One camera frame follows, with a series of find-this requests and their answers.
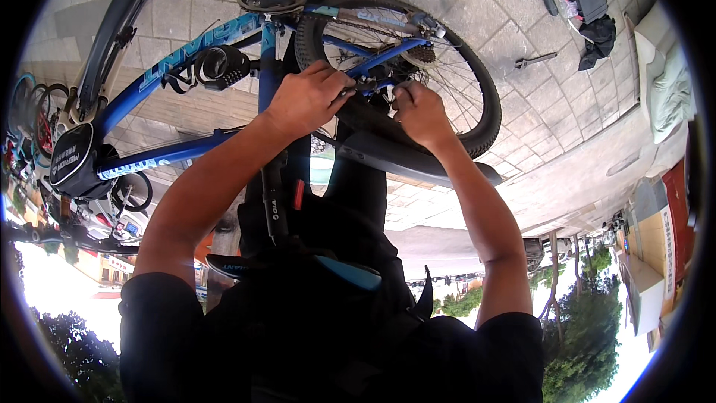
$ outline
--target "sky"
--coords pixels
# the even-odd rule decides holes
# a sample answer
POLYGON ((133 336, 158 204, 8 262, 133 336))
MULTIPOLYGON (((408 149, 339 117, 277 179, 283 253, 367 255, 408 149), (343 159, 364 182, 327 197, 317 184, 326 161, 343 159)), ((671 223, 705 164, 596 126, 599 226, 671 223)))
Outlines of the sky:
MULTIPOLYGON (((41 247, 31 244, 17 243, 16 246, 22 252, 25 264, 25 299, 28 305, 36 306, 41 313, 50 313, 52 316, 73 310, 87 320, 88 329, 94 331, 100 339, 112 342, 114 349, 120 353, 121 317, 117 310, 120 299, 91 299, 91 296, 106 289, 100 288, 58 255, 48 257, 41 247)), ((557 299, 567 294, 575 282, 573 262, 569 260, 566 263, 564 273, 557 282, 557 299)), ((612 265, 609 272, 617 273, 618 269, 612 265)), ((540 285, 533 293, 535 316, 542 312, 549 294, 550 290, 544 285, 540 285)), ((622 304, 627 300, 626 295, 626 287, 622 284, 619 287, 619 301, 622 304)), ((646 335, 635 337, 631 323, 625 326, 626 317, 627 312, 622 309, 617 334, 621 345, 616 349, 619 370, 613 378, 612 387, 601 392, 592 402, 612 403, 621 400, 651 360, 653 354, 648 352, 646 335)), ((475 326, 477 311, 458 319, 472 328, 475 326)))

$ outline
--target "wrench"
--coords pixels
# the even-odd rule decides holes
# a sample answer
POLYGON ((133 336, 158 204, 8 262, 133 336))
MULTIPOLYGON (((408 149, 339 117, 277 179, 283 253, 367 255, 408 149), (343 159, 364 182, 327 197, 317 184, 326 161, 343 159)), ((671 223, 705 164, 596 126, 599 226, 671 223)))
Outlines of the wrench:
POLYGON ((538 56, 537 58, 532 58, 532 59, 524 59, 523 58, 523 59, 520 59, 519 61, 515 62, 515 68, 525 68, 525 67, 529 66, 530 64, 539 63, 544 60, 548 60, 548 59, 556 58, 556 57, 557 57, 557 53, 552 52, 552 53, 547 53, 546 55, 538 56))

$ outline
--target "blue bicycle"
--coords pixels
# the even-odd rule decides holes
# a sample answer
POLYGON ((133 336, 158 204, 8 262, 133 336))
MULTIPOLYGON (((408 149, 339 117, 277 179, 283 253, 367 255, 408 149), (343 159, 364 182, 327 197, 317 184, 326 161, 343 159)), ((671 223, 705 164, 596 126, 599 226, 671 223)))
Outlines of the blue bicycle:
MULTIPOLYGON (((276 38, 287 31, 295 33, 300 68, 324 59, 357 81, 359 93, 336 114, 354 134, 339 144, 325 133, 314 133, 334 145, 338 155, 395 174, 450 185, 439 162, 408 138, 390 115, 368 103, 374 94, 390 102, 392 87, 407 80, 420 81, 441 95, 455 132, 471 157, 486 152, 500 129, 500 99, 477 55, 441 22, 397 0, 237 0, 247 13, 163 58, 109 102, 122 58, 136 32, 133 24, 146 1, 112 0, 85 65, 69 85, 67 103, 52 119, 49 183, 66 198, 103 200, 114 190, 121 213, 128 208, 132 189, 122 177, 199 157, 240 131, 216 129, 208 137, 128 157, 120 157, 102 142, 160 86, 168 85, 179 94, 197 86, 221 92, 246 76, 257 76, 258 112, 263 112, 282 79, 276 38), (261 44, 258 60, 241 52, 253 44, 261 44)), ((478 166, 494 184, 501 181, 491 167, 478 166)), ((135 204, 130 210, 142 207, 141 202, 135 204)), ((116 252, 116 247, 103 248, 116 252)))

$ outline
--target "down tube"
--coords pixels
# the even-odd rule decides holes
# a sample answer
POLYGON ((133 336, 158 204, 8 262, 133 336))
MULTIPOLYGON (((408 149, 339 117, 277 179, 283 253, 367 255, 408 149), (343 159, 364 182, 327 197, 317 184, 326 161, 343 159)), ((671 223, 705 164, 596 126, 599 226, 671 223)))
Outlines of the down tube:
POLYGON ((214 131, 214 134, 209 137, 185 141, 168 147, 150 149, 149 151, 133 154, 129 157, 110 159, 100 166, 97 176, 99 176, 101 180, 106 181, 107 179, 129 175, 130 173, 145 169, 169 165, 187 159, 194 159, 204 155, 211 148, 218 147, 236 134, 237 132, 235 131, 222 132, 217 129, 214 131))

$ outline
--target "pavement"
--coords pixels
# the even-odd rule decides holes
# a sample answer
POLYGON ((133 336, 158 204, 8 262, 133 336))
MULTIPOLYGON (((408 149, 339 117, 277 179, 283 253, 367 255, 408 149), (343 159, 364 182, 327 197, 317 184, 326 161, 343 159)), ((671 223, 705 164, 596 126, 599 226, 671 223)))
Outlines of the pavement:
MULTIPOLYGON (((587 72, 577 72, 584 39, 565 19, 549 16, 541 0, 404 1, 450 26, 487 65, 500 94, 503 121, 496 143, 480 161, 505 178, 497 190, 525 236, 601 225, 598 220, 619 208, 633 183, 659 169, 655 162, 666 167, 683 154, 685 129, 663 147, 649 140, 638 102, 634 38, 622 19, 626 11, 638 22, 654 0, 607 0, 618 32, 615 46, 610 58, 587 72), (519 58, 553 51, 558 56, 552 60, 514 69, 519 58), (637 160, 608 175, 630 156, 637 160)), ((49 0, 30 33, 22 68, 41 80, 69 83, 90 50, 109 2, 49 0)), ((112 95, 216 19, 239 14, 236 0, 151 0, 139 16, 137 36, 112 95)), ((258 81, 251 78, 222 94, 199 88, 183 96, 158 91, 107 141, 126 154, 245 124, 255 116, 257 90, 258 81)), ((163 166, 148 174, 171 183, 186 166, 163 166)), ((387 230, 432 226, 464 231, 453 190, 395 175, 389 175, 388 188, 387 230)))

